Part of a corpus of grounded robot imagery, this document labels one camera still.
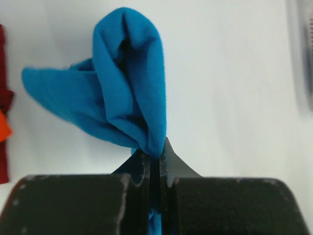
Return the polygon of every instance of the blue cloth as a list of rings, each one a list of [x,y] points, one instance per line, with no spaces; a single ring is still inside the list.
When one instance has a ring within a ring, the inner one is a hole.
[[[159,158],[166,135],[163,51],[153,24],[119,8],[94,29],[92,58],[68,70],[25,68],[44,108],[104,141]]]

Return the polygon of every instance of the teal towel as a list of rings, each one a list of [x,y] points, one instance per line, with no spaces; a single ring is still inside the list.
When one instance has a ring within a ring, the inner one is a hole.
[[[104,141],[159,158],[166,135],[164,62],[153,24],[119,8],[95,27],[92,58],[68,70],[25,68],[27,92]]]

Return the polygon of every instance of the white backdrop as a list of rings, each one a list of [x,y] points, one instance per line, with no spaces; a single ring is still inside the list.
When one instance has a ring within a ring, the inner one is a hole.
[[[26,174],[109,173],[129,157],[46,112],[21,83],[24,66],[90,57],[94,25],[121,6],[161,34],[168,137],[178,155],[203,176],[285,181],[313,228],[313,116],[296,100],[285,0],[1,0],[16,97],[0,208]]]

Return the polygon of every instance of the dark red fabric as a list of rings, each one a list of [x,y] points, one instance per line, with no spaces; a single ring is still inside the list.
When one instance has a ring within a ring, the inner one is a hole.
[[[4,114],[6,114],[12,103],[13,92],[7,89],[4,44],[4,30],[3,26],[0,24],[0,109]],[[3,141],[0,142],[0,184],[7,183],[8,181],[6,142]]]

